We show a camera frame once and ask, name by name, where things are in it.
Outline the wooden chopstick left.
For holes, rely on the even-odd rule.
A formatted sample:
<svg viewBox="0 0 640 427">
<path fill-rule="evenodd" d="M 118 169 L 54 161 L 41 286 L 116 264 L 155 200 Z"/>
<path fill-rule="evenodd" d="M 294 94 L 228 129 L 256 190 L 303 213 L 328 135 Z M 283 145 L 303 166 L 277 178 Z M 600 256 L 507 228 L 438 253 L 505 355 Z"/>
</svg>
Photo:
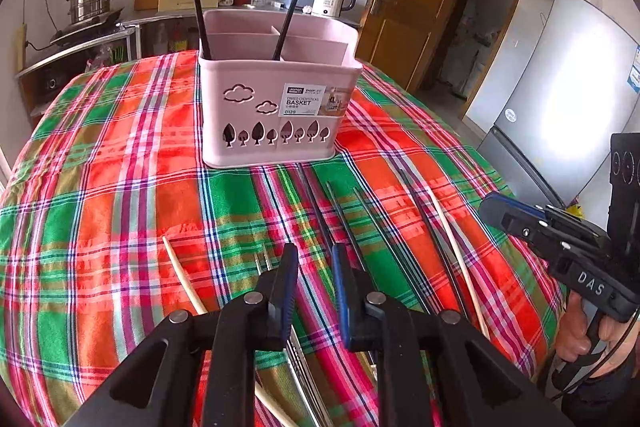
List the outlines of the wooden chopstick left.
<svg viewBox="0 0 640 427">
<path fill-rule="evenodd" d="M 273 397 L 256 383 L 255 353 L 282 351 L 291 334 L 298 274 L 297 248 L 287 243 L 277 268 L 259 275 L 255 288 L 216 312 L 208 312 L 174 248 L 164 239 L 178 280 L 198 315 L 194 319 L 196 340 L 212 352 L 203 426 L 251 426 L 254 402 L 260 401 L 282 425 L 295 421 Z"/>
</svg>

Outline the wooden chopstick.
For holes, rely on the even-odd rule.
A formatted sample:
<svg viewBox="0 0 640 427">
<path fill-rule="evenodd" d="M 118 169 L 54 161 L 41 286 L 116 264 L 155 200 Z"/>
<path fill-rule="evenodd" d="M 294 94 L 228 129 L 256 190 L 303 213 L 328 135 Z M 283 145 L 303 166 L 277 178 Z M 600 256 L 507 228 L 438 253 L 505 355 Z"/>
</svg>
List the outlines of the wooden chopstick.
<svg viewBox="0 0 640 427">
<path fill-rule="evenodd" d="M 254 402 L 260 401 L 282 425 L 295 421 L 273 397 L 256 383 L 255 353 L 282 351 L 291 334 L 298 274 L 297 248 L 287 243 L 277 268 L 259 275 L 255 288 L 216 312 L 208 312 L 174 248 L 164 239 L 178 280 L 198 315 L 194 319 L 196 340 L 212 352 L 203 426 L 251 426 Z"/>
<path fill-rule="evenodd" d="M 442 206 L 439 204 L 439 201 L 436 198 L 433 190 L 428 185 L 426 186 L 426 193 L 428 197 L 431 199 L 432 205 L 434 206 L 437 212 L 437 216 L 439 217 L 440 223 L 442 224 L 442 227 L 444 228 L 444 231 L 447 235 L 447 239 L 451 246 L 452 252 L 456 256 L 456 259 L 458 260 L 458 265 L 462 273 L 463 280 L 465 281 L 466 288 L 468 288 L 469 294 L 472 299 L 473 307 L 477 317 L 477 322 L 478 322 L 478 325 L 480 325 L 480 330 L 482 331 L 483 335 L 488 340 L 490 340 L 490 332 L 486 324 L 486 321 L 484 319 L 482 306 L 480 305 L 480 299 L 478 299 L 477 292 L 473 285 L 472 277 L 469 273 L 468 268 L 466 267 L 466 263 L 462 255 L 462 252 L 460 251 L 460 247 L 457 242 L 457 239 L 454 237 L 454 233 L 452 233 L 450 224 L 445 216 L 444 210 L 442 210 Z"/>
</svg>

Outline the black chopstick on table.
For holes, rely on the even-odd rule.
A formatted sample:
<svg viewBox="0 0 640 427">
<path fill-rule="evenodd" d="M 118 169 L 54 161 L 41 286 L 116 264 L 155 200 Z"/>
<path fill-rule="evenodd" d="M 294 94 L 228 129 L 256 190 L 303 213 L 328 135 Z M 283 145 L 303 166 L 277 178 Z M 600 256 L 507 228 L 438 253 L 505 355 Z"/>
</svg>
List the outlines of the black chopstick on table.
<svg viewBox="0 0 640 427">
<path fill-rule="evenodd" d="M 428 219 L 425 209 L 423 208 L 421 199 L 418 196 L 418 194 L 416 194 L 416 191 L 414 191 L 414 188 L 411 185 L 411 180 L 408 174 L 405 172 L 405 170 L 400 170 L 399 176 L 401 177 L 402 182 L 405 183 L 405 186 L 407 187 L 409 195 L 413 200 L 413 204 L 416 206 L 416 209 L 418 210 L 421 220 L 425 225 L 425 228 L 427 229 L 428 235 L 431 237 L 431 240 L 436 249 L 437 256 L 439 257 L 440 263 L 442 264 L 442 267 L 445 269 L 449 285 L 452 291 L 454 292 L 454 298 L 456 298 L 457 304 L 461 312 L 468 319 L 470 317 L 469 308 L 463 299 L 461 288 L 456 280 L 456 277 L 454 276 L 454 270 L 452 269 L 452 264 L 445 253 L 444 247 L 442 247 L 442 242 L 438 238 L 433 228 L 433 225 L 431 224 L 430 219 Z"/>
</svg>

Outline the wooden chopstick right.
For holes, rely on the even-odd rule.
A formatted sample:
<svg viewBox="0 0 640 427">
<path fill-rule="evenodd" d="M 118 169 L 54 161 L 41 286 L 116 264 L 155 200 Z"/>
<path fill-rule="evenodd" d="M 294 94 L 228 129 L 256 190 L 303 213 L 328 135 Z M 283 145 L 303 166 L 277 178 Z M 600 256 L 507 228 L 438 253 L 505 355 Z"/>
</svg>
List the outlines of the wooden chopstick right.
<svg viewBox="0 0 640 427">
<path fill-rule="evenodd" d="M 458 260 L 458 265 L 462 273 L 463 280 L 465 281 L 466 288 L 468 288 L 469 294 L 472 299 L 473 307 L 477 317 L 477 322 L 478 322 L 478 325 L 480 325 L 480 330 L 482 331 L 483 335 L 488 340 L 490 340 L 490 332 L 486 324 L 486 321 L 484 319 L 482 306 L 480 305 L 480 299 L 478 299 L 477 292 L 473 285 L 472 277 L 469 273 L 468 268 L 466 267 L 466 263 L 462 255 L 462 252 L 460 251 L 460 247 L 457 242 L 457 239 L 454 237 L 454 233 L 452 233 L 450 224 L 445 216 L 444 210 L 442 210 L 442 206 L 439 204 L 439 201 L 436 198 L 433 190 L 428 185 L 426 186 L 426 193 L 428 197 L 431 199 L 432 205 L 434 206 L 437 212 L 437 216 L 439 217 L 440 223 L 442 224 L 442 227 L 444 228 L 444 231 L 447 235 L 447 239 L 451 246 L 452 252 L 456 256 L 456 259 Z"/>
</svg>

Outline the red green plaid tablecloth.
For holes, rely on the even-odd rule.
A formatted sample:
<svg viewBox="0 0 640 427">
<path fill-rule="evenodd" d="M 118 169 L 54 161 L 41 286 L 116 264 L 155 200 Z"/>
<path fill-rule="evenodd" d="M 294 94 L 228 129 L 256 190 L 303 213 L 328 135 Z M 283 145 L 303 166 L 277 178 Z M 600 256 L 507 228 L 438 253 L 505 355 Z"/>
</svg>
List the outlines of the red green plaid tablecloth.
<svg viewBox="0 0 640 427">
<path fill-rule="evenodd" d="M 296 333 L 337 426 L 373 426 L 375 390 L 337 330 L 326 248 L 292 166 L 217 170 L 202 159 L 201 86 L 191 52 L 76 77 L 20 156 L 1 199 L 1 377 L 36 426 L 66 422 L 171 311 L 189 306 L 168 239 L 209 310 L 254 286 L 255 259 L 297 246 Z M 331 233 L 337 202 L 382 291 L 418 303 L 394 252 L 413 255 L 436 309 L 457 306 L 400 170 L 442 242 L 477 322 L 428 185 L 472 277 L 494 345 L 526 375 L 548 357 L 563 293 L 519 241 L 482 225 L 504 191 L 472 146 L 382 72 L 366 67 L 335 156 L 304 166 Z"/>
</svg>

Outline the silver refrigerator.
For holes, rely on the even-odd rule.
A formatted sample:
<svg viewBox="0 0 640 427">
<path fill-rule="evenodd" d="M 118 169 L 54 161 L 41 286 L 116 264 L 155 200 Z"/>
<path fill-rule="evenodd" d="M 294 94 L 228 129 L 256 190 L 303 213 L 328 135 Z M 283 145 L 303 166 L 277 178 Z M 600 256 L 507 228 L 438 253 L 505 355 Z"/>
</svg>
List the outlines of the silver refrigerator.
<svg viewBox="0 0 640 427">
<path fill-rule="evenodd" d="M 480 155 L 521 202 L 608 221 L 611 138 L 639 121 L 639 45 L 586 0 L 554 0 Z"/>
</svg>

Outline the pink plastic utensil basket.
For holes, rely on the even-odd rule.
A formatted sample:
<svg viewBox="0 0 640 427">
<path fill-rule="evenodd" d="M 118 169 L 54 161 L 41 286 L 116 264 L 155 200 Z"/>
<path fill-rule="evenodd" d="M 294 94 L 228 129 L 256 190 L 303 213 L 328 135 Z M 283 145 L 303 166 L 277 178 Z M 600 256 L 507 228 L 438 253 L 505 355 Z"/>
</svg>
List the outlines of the pink plastic utensil basket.
<svg viewBox="0 0 640 427">
<path fill-rule="evenodd" d="M 205 164 L 234 168 L 329 159 L 362 66 L 339 20 L 218 9 L 200 57 Z"/>
</svg>

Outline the low side shelf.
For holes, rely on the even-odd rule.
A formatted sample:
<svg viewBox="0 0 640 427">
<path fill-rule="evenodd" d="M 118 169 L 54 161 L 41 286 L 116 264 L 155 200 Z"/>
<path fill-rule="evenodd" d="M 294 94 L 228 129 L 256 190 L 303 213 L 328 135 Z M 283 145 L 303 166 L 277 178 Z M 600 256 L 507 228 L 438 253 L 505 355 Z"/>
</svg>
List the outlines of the low side shelf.
<svg viewBox="0 0 640 427">
<path fill-rule="evenodd" d="M 66 84 L 89 70 L 135 60 L 140 53 L 137 26 L 119 26 L 109 35 L 75 44 L 15 75 L 29 124 L 35 128 Z"/>
</svg>

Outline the black induction cooker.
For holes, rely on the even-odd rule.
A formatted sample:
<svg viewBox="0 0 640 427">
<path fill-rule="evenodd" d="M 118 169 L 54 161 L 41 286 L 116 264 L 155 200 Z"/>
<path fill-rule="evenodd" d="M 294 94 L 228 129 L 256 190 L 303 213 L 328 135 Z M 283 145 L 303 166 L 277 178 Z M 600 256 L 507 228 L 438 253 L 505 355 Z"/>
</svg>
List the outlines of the black induction cooker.
<svg viewBox="0 0 640 427">
<path fill-rule="evenodd" d="M 122 14 L 122 9 L 95 16 L 90 20 L 70 24 L 53 35 L 50 45 L 71 46 L 75 43 L 82 43 L 106 35 L 116 27 L 120 14 Z"/>
</svg>

